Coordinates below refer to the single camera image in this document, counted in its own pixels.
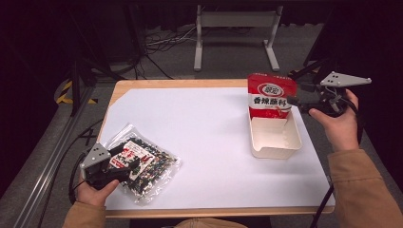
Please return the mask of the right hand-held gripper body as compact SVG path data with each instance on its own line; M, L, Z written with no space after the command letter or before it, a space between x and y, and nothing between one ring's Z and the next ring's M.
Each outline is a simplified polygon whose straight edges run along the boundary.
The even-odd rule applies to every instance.
M332 71L315 85L318 93L318 109L331 117L339 117L353 104L349 101L346 88L364 86L372 82L371 78L361 78Z

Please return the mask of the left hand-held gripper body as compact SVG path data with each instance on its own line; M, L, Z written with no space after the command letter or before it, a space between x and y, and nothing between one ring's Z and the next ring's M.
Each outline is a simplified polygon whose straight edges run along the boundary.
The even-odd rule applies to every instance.
M111 153L100 143L95 143L80 164L83 180L97 190L111 181L127 181L127 168L114 168L109 164Z

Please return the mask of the clear bag of dried vegetables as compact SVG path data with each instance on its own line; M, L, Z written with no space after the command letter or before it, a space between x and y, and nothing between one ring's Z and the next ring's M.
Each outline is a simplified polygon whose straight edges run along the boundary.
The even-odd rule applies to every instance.
M140 159L138 177L128 177L121 186L136 204L147 205L158 196L181 167L181 159L143 136L133 124L127 124L104 147L109 150L125 143L124 150L112 156L110 165L121 168L122 161Z

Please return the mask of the red and white seasoning packet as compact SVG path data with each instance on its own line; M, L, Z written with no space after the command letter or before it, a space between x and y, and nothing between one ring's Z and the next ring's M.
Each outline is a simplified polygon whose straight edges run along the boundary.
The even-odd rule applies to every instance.
M250 118L286 119L289 96L297 95L297 83L289 77L252 73L247 77Z

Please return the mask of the white plastic box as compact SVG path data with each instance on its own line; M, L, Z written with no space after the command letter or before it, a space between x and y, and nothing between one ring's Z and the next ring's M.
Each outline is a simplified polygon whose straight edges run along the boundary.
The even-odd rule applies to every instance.
M295 114L291 110L286 119L250 120L251 149L256 158L287 160L302 147Z

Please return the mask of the person's left hand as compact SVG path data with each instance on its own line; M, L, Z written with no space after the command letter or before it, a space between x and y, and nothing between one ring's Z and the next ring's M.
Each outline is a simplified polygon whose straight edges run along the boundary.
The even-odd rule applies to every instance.
M88 205L104 207L108 196L118 187L117 180L111 181L101 190L97 190L85 181L77 188L77 200Z

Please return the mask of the person's right hand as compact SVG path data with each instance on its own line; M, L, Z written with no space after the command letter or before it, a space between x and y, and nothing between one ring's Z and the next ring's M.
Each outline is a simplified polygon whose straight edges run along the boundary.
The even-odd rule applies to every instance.
M335 152L359 148L357 118L350 107L336 118L330 117L315 108L311 108L309 114L323 126L327 139Z

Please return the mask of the black angled stand leg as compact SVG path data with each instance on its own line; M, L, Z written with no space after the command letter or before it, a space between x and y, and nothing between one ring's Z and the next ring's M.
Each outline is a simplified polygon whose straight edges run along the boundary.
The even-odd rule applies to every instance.
M331 62L330 59L318 60L318 61L315 61L312 64L300 69L300 70L292 70L292 71L290 71L288 73L288 76L293 80L297 80L298 78L308 74L309 72L313 71L314 69L319 69L321 67L326 66L330 62Z

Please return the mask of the yellow and black hazard tape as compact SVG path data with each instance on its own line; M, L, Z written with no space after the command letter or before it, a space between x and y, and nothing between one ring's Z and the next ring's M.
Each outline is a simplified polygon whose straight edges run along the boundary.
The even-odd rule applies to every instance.
M63 86L60 95L56 99L57 104L73 104L73 99L67 97L68 91L72 88L72 81L68 80Z

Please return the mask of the black tripod stand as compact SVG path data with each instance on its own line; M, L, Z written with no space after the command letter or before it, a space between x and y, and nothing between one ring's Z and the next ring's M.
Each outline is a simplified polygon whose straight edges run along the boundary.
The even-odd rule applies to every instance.
M69 50L72 56L70 80L72 82L74 116L88 100L81 94L81 84L85 88L95 87L97 77L93 68L102 75L114 81L123 80L124 77L113 71L106 58L99 32L93 22L93 16L88 5L67 5L67 18L69 21Z

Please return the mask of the person's tan jacket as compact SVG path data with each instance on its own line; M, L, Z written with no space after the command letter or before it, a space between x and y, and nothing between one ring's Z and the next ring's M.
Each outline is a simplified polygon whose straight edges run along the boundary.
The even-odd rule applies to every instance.
M247 226L218 218L190 218L175 225L174 228L248 228Z

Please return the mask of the white metal stand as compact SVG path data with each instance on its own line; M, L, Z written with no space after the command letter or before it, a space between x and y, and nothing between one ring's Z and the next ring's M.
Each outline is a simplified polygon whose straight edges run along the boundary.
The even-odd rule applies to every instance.
M273 49L283 6L268 11L204 11L197 7L194 70L202 70L202 29L203 28L269 28L269 37L263 40L266 55L273 71L279 71L279 64Z

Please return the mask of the aluminium rail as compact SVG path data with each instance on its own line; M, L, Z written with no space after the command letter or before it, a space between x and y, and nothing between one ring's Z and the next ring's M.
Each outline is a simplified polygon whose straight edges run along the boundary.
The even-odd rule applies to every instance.
M40 175L36 179L34 186L31 188L28 199L26 200L23 209L19 213L17 220L12 228L28 228L31 220L40 205L45 193L49 189L50 183L54 180L57 167L63 160L63 155L67 151L67 141L70 138L74 127L78 123L88 100L93 93L94 87L86 87L83 89L83 94L78 94L78 101L74 103L71 113L67 121L62 124L62 131L56 137L57 141L52 146L52 150L46 160Z

